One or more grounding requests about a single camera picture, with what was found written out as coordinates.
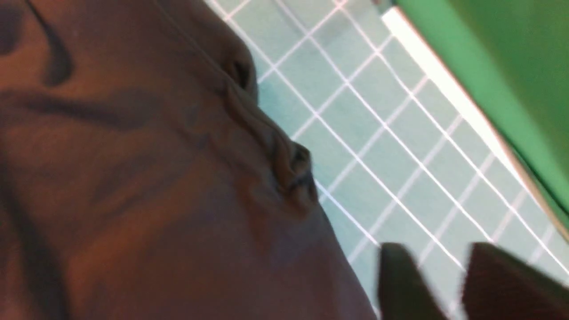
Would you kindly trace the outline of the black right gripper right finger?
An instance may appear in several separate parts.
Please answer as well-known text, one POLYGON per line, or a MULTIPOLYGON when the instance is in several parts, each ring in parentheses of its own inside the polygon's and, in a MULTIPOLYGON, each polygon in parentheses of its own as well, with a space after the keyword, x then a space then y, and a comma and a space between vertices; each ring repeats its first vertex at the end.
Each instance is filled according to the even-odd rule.
POLYGON ((560 282, 490 243, 474 243, 462 304, 469 320, 566 320, 560 282))

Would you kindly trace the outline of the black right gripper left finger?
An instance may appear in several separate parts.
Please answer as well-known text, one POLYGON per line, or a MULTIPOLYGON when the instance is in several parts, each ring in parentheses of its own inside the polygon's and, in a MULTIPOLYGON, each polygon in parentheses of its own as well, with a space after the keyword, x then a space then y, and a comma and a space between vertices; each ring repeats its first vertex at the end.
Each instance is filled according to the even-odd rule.
POLYGON ((404 245, 383 243, 378 263, 378 304, 382 320, 447 319, 404 245))

